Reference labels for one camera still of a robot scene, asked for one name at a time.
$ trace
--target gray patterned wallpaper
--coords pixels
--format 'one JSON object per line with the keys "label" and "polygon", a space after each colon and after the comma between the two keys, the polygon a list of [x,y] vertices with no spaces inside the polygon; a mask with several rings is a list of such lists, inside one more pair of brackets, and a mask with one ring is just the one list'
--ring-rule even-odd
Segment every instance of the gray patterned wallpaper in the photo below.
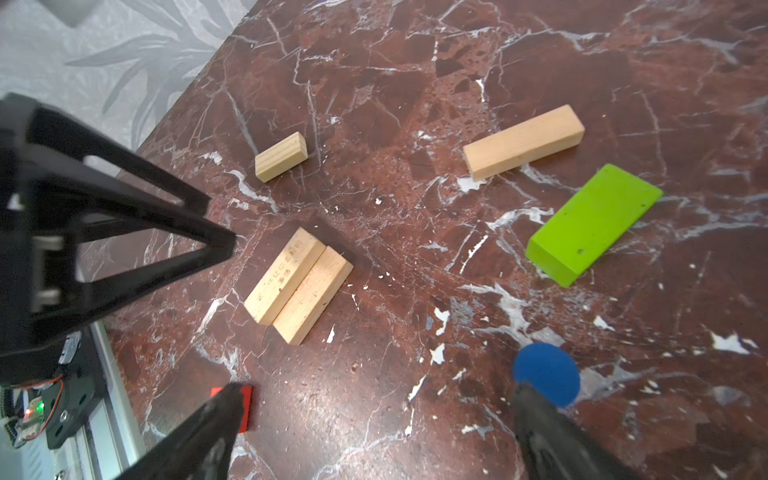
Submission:
{"label": "gray patterned wallpaper", "polygon": [[37,2],[0,0],[0,95],[55,105],[135,149],[256,1],[104,0],[69,28]]}

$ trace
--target black plastic frame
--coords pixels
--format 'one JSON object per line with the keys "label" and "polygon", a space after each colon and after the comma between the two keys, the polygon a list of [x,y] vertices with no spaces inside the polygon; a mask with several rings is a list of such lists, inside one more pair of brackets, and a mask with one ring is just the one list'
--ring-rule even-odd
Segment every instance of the black plastic frame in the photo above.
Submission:
{"label": "black plastic frame", "polygon": [[[85,165],[89,155],[165,190],[181,205]],[[13,195],[20,209],[5,208]],[[45,348],[157,288],[230,258],[235,233],[203,217],[209,201],[66,114],[31,98],[6,96],[0,102],[0,357]],[[78,244],[148,228],[205,247],[91,283],[76,280]],[[36,237],[61,237],[63,243],[40,254],[34,250]],[[31,305],[41,286],[59,289],[59,301],[35,311]]]}

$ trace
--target wooden block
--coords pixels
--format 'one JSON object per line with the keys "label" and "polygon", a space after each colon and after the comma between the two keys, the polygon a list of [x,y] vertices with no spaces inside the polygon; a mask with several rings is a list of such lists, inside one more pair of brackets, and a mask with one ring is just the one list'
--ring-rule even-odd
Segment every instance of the wooden block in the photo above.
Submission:
{"label": "wooden block", "polygon": [[299,228],[245,300],[260,325],[270,325],[310,271],[326,246]]}
{"label": "wooden block", "polygon": [[326,247],[273,323],[286,342],[299,345],[304,340],[351,271],[350,262]]}
{"label": "wooden block", "polygon": [[663,194],[633,174],[606,164],[534,233],[525,256],[567,287]]}
{"label": "wooden block", "polygon": [[464,146],[474,181],[500,174],[581,143],[584,125],[570,105]]}
{"label": "wooden block", "polygon": [[262,182],[268,182],[305,161],[306,157],[306,140],[296,132],[256,156],[256,176]]}

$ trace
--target leaf pattern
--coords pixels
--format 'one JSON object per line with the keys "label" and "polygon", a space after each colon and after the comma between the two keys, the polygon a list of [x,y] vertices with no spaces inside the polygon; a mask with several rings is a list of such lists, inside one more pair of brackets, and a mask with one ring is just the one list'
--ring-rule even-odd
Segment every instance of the leaf pattern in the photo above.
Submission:
{"label": "leaf pattern", "polygon": [[[233,31],[233,25],[220,4],[221,0],[198,1],[209,16],[201,19],[200,25],[212,36],[223,41]],[[255,0],[241,1],[248,9],[255,4]],[[131,63],[110,90],[102,106],[102,114],[109,112],[131,80],[144,74],[145,95],[131,122],[131,147],[137,148],[142,141],[141,132],[144,128],[148,125],[154,126],[162,119],[171,106],[171,98],[189,86],[218,47],[209,45],[194,34],[174,0],[121,2],[168,30],[168,35],[139,35],[114,47],[67,62],[66,65],[99,68]]]}

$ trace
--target red wire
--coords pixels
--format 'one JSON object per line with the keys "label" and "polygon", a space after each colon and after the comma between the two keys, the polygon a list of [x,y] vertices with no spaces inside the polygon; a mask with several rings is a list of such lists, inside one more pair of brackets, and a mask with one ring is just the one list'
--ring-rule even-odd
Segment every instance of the red wire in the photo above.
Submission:
{"label": "red wire", "polygon": [[12,388],[21,389],[21,390],[39,389],[40,387],[43,387],[43,386],[46,386],[46,385],[52,385],[52,384],[58,382],[59,380],[61,380],[61,376],[58,376],[55,379],[45,380],[44,382],[34,383],[32,385],[16,386],[16,387],[12,387]]}
{"label": "red wire", "polygon": [[61,383],[61,388],[58,390],[58,395],[56,396],[56,401],[53,402],[53,408],[51,408],[51,413],[48,414],[48,419],[45,420],[45,423],[43,424],[43,428],[40,429],[40,432],[35,433],[31,437],[27,437],[25,439],[27,442],[30,441],[30,440],[34,440],[37,437],[39,437],[45,431],[45,427],[48,426],[48,423],[53,418],[53,414],[56,411],[56,407],[58,406],[58,400],[61,398],[61,393],[64,392],[64,379],[61,378],[61,377],[58,377],[58,379],[54,380],[54,382],[56,382],[56,381]]}

